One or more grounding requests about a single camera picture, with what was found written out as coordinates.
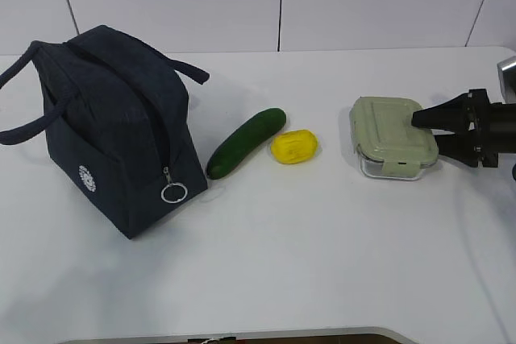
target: yellow object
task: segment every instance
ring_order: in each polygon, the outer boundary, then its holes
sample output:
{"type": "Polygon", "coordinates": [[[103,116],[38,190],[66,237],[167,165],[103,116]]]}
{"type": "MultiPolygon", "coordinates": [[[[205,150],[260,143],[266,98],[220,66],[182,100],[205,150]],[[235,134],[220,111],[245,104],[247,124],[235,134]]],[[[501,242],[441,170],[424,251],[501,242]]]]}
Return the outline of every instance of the yellow object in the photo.
{"type": "Polygon", "coordinates": [[[271,144],[271,152],[283,164],[301,163],[314,157],[317,137],[306,130],[286,132],[277,136],[271,144]]]}

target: bag strap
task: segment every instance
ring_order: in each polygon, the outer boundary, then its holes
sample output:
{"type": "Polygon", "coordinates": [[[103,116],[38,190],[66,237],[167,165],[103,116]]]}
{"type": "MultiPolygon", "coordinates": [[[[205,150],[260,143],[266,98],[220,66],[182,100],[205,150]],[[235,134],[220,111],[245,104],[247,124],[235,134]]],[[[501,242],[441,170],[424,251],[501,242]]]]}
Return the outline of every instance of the bag strap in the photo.
{"type": "MultiPolygon", "coordinates": [[[[0,89],[10,81],[16,74],[18,74],[31,61],[37,51],[40,49],[40,42],[34,41],[31,43],[26,52],[22,54],[3,74],[0,74],[0,89]]],[[[47,129],[56,119],[58,119],[65,111],[68,104],[72,101],[75,93],[66,89],[60,97],[56,106],[46,112],[40,118],[33,122],[29,122],[18,128],[9,131],[0,132],[0,144],[15,145],[20,144],[29,139],[32,139],[45,129],[47,129]]]]}
{"type": "Polygon", "coordinates": [[[194,80],[198,84],[202,85],[210,79],[210,74],[200,68],[196,68],[195,66],[187,64],[186,62],[181,62],[180,60],[171,60],[167,56],[164,57],[168,60],[174,70],[177,70],[181,74],[185,74],[188,78],[194,80]]]}

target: lunch bag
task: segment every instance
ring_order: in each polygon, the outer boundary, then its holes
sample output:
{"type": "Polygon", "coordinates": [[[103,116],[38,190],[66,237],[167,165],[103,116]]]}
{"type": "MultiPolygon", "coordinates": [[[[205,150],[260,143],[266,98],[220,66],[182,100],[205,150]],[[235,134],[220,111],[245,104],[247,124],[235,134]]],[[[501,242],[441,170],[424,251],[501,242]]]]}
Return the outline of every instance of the lunch bag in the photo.
{"type": "Polygon", "coordinates": [[[177,72],[200,84],[208,73],[106,26],[63,44],[32,42],[0,76],[0,88],[29,61],[44,115],[0,132],[0,143],[46,131],[52,160],[128,238],[207,188],[177,72]]]}

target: container lid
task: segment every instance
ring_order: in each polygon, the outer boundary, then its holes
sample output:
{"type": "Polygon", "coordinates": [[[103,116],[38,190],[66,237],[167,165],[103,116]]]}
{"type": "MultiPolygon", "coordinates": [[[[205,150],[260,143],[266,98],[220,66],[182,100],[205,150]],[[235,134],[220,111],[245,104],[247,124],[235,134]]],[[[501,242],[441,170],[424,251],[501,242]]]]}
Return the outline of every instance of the container lid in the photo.
{"type": "Polygon", "coordinates": [[[383,162],[386,172],[429,167],[439,149],[432,132],[410,124],[422,107],[408,98],[361,97],[351,112],[352,138],[357,151],[383,162]]]}

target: cucumber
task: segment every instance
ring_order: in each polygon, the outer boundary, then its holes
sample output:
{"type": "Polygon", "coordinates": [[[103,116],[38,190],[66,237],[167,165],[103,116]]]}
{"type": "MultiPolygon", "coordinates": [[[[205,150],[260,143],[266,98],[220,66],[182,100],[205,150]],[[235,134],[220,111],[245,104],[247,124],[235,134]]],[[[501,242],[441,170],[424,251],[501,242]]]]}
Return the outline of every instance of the cucumber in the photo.
{"type": "Polygon", "coordinates": [[[217,180],[228,175],[256,147],[280,131],[286,121],[285,112],[279,108],[264,110],[248,119],[211,156],[206,167],[208,177],[217,180]]]}

